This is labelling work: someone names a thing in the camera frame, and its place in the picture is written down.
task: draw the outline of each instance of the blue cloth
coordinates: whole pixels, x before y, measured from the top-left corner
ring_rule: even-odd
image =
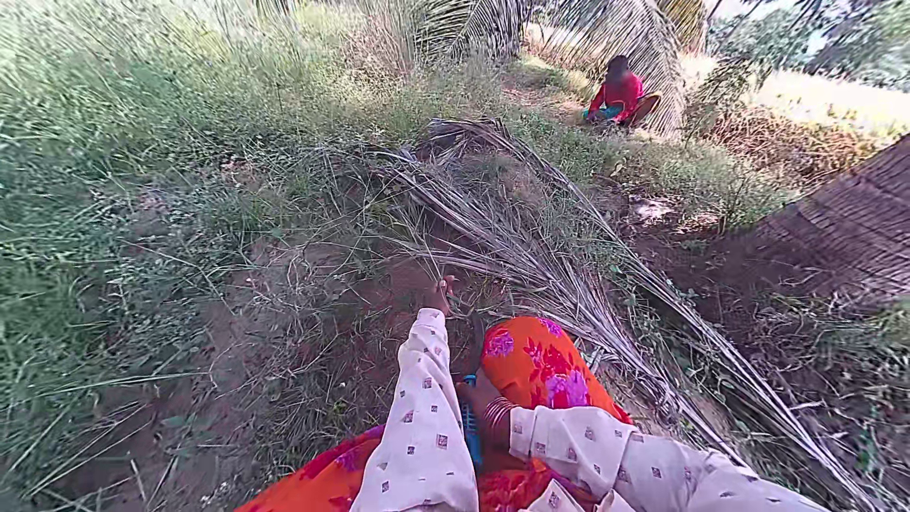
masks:
[[[601,107],[598,117],[603,119],[613,119],[616,116],[620,115],[622,112],[622,107],[620,106],[610,106],[610,107]],[[588,118],[588,108],[585,108],[581,113],[581,116],[585,119]]]

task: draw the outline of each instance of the bangle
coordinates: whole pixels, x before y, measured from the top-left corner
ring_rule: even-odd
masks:
[[[515,407],[518,406],[510,402],[505,396],[500,396],[487,404],[487,409],[483,412],[483,419],[490,426],[490,430],[493,430],[502,421],[502,418]]]

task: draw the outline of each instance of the red clothing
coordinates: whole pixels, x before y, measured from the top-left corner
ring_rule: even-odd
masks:
[[[591,102],[589,112],[596,112],[601,105],[607,107],[617,101],[622,102],[622,112],[616,116],[617,121],[622,121],[632,115],[638,98],[642,96],[642,81],[630,71],[618,83],[603,82],[597,96]]]

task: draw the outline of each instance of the blue object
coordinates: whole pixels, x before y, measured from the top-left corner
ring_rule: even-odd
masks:
[[[589,110],[588,108],[584,109],[584,111],[581,113],[582,118],[585,118],[585,119],[588,118],[588,110]],[[598,110],[597,117],[601,118],[601,119],[613,119],[616,116],[619,116],[620,112],[622,112],[622,107],[618,106],[618,105],[613,105],[610,107],[601,107]]]
[[[477,375],[465,375],[462,381],[471,387],[477,385]],[[474,470],[480,471],[483,466],[483,451],[480,449],[480,432],[477,430],[477,416],[470,409],[470,404],[465,400],[461,404],[461,424],[464,426],[464,442],[468,445],[470,460],[474,463]]]

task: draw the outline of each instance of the palm leaf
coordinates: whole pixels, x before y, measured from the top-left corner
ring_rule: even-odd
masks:
[[[685,110],[680,44],[654,0],[563,0],[548,25],[541,28],[545,58],[601,77],[613,56],[625,54],[645,90],[663,92],[649,117],[651,128],[662,134],[680,128]]]
[[[417,9],[416,46],[431,59],[514,56],[529,12],[524,0],[427,0]]]
[[[658,0],[657,6],[670,18],[684,52],[700,53],[708,36],[708,11],[701,0]]]

